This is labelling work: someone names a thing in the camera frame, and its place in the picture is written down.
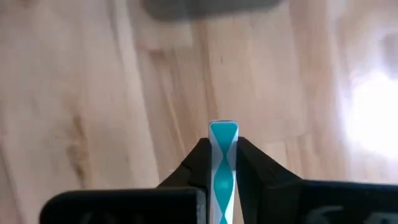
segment turquoise stripe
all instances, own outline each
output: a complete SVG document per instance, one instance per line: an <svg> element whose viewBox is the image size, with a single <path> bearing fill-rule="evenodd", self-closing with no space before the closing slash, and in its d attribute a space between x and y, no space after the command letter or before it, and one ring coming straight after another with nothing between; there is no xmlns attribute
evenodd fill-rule
<svg viewBox="0 0 398 224"><path fill-rule="evenodd" d="M236 131L238 130L238 125L236 123L228 122L213 123L210 128L213 131L214 137L223 153L223 159L221 160L220 166L217 168L215 174L213 187L216 199L223 214L220 224L227 224L225 211L232 196L234 179L226 155L231 147Z"/></svg>

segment blurry dark object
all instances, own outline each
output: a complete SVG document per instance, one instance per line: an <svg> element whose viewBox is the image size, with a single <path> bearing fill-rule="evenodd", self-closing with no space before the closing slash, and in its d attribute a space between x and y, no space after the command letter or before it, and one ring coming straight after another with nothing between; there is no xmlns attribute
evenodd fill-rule
<svg viewBox="0 0 398 224"><path fill-rule="evenodd" d="M160 21L201 19L208 16L268 9L280 0L141 0L146 11Z"/></svg>
<svg viewBox="0 0 398 224"><path fill-rule="evenodd" d="M51 199L40 224L207 224L211 145L201 139L156 189L76 191ZM398 223L398 187L304 180L240 137L236 182L245 224Z"/></svg>

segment clamp jaw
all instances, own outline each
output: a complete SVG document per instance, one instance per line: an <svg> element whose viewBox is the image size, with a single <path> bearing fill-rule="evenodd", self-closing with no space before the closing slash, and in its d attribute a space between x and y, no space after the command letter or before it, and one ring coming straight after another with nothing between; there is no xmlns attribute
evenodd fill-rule
<svg viewBox="0 0 398 224"><path fill-rule="evenodd" d="M398 187L301 179L243 137L236 181L246 224L398 223ZM207 224L210 192L203 138L157 188L67 192L47 202L40 223Z"/></svg>

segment wooden floor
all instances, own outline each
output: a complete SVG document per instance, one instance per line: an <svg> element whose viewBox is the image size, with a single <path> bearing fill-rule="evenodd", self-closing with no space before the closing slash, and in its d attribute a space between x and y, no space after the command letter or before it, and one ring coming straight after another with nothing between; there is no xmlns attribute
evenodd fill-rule
<svg viewBox="0 0 398 224"><path fill-rule="evenodd" d="M65 190L156 186L212 119L302 177L398 183L397 11L160 22L138 0L0 0L0 223L38 223Z"/></svg>

